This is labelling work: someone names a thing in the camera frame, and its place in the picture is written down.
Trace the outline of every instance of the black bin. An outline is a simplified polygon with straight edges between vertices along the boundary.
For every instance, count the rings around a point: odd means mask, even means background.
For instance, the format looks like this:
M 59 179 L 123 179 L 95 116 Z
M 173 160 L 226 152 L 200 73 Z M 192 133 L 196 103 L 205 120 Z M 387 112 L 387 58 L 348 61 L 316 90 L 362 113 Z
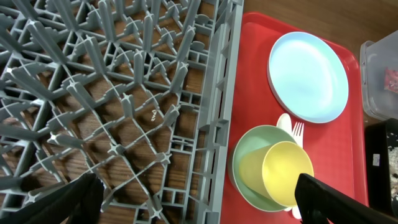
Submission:
M 369 206 L 398 217 L 398 120 L 365 129 Z

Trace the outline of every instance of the cutlery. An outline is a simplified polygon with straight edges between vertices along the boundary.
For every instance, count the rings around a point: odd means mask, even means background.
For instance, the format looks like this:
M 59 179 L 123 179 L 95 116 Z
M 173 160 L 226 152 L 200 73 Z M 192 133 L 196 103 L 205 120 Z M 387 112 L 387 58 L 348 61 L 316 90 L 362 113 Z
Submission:
M 278 122 L 276 123 L 276 126 L 284 131 L 286 131 L 289 135 L 292 135 L 292 120 L 289 116 L 289 114 L 284 113 L 282 114 L 279 119 Z
M 304 124 L 303 123 L 297 122 L 292 131 L 292 120 L 291 120 L 289 114 L 284 113 L 279 117 L 278 122 L 276 123 L 276 126 L 280 129 L 286 131 L 287 133 L 289 133 L 294 138 L 296 143 L 300 147 L 303 147 L 303 134 L 304 134 Z M 287 207 L 285 209 L 285 211 L 286 212 L 292 211 L 294 218 L 301 219 L 300 210 L 297 206 L 295 206 L 293 208 Z
M 300 147 L 303 147 L 303 137 L 304 137 L 304 123 L 296 122 L 293 128 L 293 138 Z

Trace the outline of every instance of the plastic cup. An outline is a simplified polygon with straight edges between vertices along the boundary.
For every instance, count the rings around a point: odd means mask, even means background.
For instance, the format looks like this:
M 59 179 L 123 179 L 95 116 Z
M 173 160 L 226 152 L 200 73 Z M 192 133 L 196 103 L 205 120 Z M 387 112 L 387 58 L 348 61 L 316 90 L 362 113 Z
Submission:
M 251 190 L 285 207 L 297 206 L 294 197 L 301 173 L 314 175 L 311 160 L 296 143 L 282 141 L 246 154 L 239 175 Z

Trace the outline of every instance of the green plate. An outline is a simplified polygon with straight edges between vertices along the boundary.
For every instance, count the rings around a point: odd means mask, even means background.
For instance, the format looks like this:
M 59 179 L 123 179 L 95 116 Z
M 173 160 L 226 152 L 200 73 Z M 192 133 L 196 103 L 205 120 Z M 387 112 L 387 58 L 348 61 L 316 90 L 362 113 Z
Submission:
M 265 212 L 279 212 L 286 207 L 246 187 L 239 176 L 239 162 L 247 153 L 280 141 L 295 143 L 293 137 L 280 128 L 271 125 L 257 126 L 241 137 L 234 148 L 233 156 L 228 161 L 229 178 L 235 188 L 253 207 Z

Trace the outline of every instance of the clear plastic box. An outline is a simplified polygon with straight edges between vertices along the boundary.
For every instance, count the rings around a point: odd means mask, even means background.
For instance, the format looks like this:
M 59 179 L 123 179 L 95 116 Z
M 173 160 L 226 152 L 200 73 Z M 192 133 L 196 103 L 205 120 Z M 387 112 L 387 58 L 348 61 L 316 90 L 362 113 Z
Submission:
M 398 31 L 361 46 L 362 98 L 376 119 L 398 119 Z

